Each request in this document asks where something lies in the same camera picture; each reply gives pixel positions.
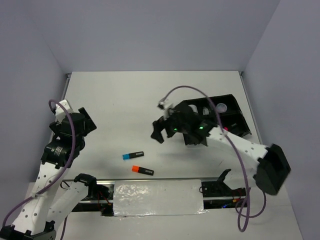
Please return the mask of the small clear tape roll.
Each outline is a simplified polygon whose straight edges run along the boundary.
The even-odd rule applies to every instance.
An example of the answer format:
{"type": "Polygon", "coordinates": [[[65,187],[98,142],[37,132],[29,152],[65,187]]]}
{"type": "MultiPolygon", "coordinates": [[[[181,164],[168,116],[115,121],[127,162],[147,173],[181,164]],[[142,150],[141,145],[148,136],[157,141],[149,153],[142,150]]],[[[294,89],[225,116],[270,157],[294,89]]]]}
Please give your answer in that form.
{"type": "Polygon", "coordinates": [[[210,110],[207,107],[204,107],[202,109],[202,115],[203,116],[208,116],[210,114],[210,110]]]}

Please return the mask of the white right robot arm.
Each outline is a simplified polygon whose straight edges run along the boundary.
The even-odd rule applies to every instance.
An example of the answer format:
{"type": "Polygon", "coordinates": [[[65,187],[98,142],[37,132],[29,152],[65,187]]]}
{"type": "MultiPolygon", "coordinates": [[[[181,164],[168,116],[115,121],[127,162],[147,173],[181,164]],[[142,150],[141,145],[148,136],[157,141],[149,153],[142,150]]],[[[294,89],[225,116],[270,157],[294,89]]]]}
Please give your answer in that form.
{"type": "Polygon", "coordinates": [[[255,185],[264,193],[275,196],[291,172],[283,149],[276,144],[266,146],[237,136],[208,118],[202,118],[185,102],[178,105],[159,102],[163,116],[152,123],[151,138],[164,142],[162,131],[168,138],[181,133],[185,145],[204,145],[240,157],[255,170],[255,185]]]}

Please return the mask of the blue highlighter marker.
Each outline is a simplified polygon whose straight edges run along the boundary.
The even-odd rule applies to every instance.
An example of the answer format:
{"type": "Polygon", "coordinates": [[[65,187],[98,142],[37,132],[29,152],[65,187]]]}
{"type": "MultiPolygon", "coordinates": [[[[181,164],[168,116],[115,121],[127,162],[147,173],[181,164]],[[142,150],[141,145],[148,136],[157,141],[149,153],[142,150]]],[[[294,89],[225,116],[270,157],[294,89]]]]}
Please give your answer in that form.
{"type": "Polygon", "coordinates": [[[139,157],[143,157],[143,156],[144,156],[144,152],[143,151],[138,151],[138,152],[132,152],[132,153],[123,154],[122,155],[122,159],[124,161],[126,161],[126,160],[139,158],[139,157]]]}

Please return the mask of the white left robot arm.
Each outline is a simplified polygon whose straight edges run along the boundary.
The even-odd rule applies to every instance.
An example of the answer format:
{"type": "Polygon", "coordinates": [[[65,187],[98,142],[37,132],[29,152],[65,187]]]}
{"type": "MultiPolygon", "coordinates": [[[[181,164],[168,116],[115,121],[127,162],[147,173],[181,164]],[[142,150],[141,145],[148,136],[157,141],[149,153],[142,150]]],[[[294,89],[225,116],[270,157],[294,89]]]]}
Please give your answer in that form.
{"type": "Polygon", "coordinates": [[[79,156],[85,147],[84,138],[97,128],[85,108],[58,118],[49,127],[53,139],[44,148],[32,193],[19,205],[21,212],[13,223],[2,226],[2,240],[54,240],[57,228],[74,207],[84,198],[97,196],[97,179],[80,173],[57,202],[53,201],[70,169],[67,162],[79,156]]]}

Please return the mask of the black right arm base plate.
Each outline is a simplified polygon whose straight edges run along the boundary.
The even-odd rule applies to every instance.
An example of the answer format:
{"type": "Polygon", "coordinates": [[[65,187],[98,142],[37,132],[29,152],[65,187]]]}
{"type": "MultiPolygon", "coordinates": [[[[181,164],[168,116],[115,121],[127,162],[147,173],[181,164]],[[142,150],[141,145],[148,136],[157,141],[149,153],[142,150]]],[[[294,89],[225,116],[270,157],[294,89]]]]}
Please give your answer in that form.
{"type": "Polygon", "coordinates": [[[236,199],[246,196],[245,188],[231,189],[222,181],[204,181],[201,183],[199,191],[204,198],[230,197],[236,199]]]}

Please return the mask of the clear paperclip jar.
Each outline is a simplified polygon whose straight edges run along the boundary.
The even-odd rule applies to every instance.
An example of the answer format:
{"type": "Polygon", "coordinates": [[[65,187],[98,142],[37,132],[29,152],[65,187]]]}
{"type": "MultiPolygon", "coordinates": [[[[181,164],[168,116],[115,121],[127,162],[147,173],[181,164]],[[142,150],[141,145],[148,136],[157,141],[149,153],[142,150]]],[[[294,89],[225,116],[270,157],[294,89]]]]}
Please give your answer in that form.
{"type": "Polygon", "coordinates": [[[219,113],[225,113],[227,112],[228,110],[228,106],[224,103],[218,103],[216,105],[216,110],[219,112],[219,113]]]}

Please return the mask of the large white tape roll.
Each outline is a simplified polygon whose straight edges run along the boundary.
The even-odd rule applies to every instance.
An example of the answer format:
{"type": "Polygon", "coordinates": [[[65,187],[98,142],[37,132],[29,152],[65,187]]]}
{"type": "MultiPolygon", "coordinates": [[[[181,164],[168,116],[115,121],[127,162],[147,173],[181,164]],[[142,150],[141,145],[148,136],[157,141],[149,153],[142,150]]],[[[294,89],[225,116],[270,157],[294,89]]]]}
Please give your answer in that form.
{"type": "Polygon", "coordinates": [[[198,109],[197,109],[197,107],[195,106],[195,105],[189,105],[191,108],[192,108],[192,111],[195,113],[195,114],[199,114],[198,113],[198,109]]]}

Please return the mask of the pink highlighter marker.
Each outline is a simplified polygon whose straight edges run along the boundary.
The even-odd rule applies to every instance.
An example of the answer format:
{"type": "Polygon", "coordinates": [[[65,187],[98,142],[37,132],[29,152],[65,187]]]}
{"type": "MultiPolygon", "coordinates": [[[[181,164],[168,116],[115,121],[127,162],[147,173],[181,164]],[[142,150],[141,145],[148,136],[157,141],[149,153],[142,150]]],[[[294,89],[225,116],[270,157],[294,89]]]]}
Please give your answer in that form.
{"type": "Polygon", "coordinates": [[[232,132],[234,131],[236,128],[238,127],[238,124],[235,122],[235,123],[228,123],[226,124],[223,128],[228,131],[228,132],[232,132]]]}

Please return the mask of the orange highlighter marker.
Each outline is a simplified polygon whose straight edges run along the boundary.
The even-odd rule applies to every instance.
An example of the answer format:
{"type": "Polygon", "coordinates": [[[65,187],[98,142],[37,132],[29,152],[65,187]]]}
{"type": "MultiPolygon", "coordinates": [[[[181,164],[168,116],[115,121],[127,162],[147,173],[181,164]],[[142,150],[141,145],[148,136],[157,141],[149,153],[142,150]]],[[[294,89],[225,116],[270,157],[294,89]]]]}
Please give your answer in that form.
{"type": "Polygon", "coordinates": [[[135,173],[140,173],[140,174],[144,174],[144,175],[148,175],[148,176],[153,176],[154,175],[154,171],[151,169],[147,169],[144,167],[140,167],[140,166],[136,166],[133,165],[131,170],[135,173]]]}

